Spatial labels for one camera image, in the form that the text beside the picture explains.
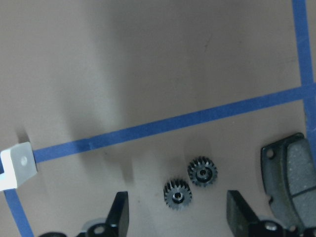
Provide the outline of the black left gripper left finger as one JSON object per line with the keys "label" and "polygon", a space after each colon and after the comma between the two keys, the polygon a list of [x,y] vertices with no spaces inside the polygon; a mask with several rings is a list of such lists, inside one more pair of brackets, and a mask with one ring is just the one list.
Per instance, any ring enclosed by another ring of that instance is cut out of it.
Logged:
{"label": "black left gripper left finger", "polygon": [[129,227],[128,192],[118,192],[105,222],[106,237],[126,237]]}

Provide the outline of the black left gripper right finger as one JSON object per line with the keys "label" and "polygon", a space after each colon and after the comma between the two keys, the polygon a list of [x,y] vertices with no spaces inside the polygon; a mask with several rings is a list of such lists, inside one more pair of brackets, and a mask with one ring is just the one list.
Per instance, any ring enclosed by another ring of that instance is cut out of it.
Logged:
{"label": "black left gripper right finger", "polygon": [[260,236],[260,219],[237,190],[227,191],[226,218],[233,236]]}

